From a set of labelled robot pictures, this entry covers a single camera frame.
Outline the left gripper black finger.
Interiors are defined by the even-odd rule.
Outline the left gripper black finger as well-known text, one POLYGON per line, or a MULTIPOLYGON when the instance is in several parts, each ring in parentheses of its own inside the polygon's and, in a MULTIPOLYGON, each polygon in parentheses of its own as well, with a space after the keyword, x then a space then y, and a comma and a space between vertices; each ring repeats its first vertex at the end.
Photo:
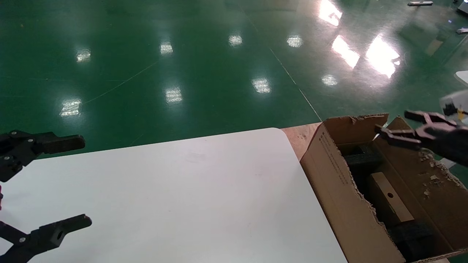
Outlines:
POLYGON ((71 232, 88 228, 92 220, 87 215, 78 215, 39 227, 26 234, 3 221, 0 236, 12 243, 0 257, 2 263, 27 263, 34 256, 58 248, 71 232))
POLYGON ((53 132, 26 133, 12 130, 0 136, 0 181, 5 183, 41 154, 55 154, 82 149, 80 135, 59 137, 53 132))

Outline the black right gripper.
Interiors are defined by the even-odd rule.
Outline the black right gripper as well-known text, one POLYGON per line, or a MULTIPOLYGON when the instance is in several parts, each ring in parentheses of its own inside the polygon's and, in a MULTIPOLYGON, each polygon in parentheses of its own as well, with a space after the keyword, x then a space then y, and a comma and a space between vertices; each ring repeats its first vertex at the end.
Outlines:
POLYGON ((390 130, 376 125, 375 132, 389 145, 409 150, 429 148, 448 160, 468 166, 468 129, 437 112, 405 111, 404 117, 429 124, 426 133, 419 130, 390 130))

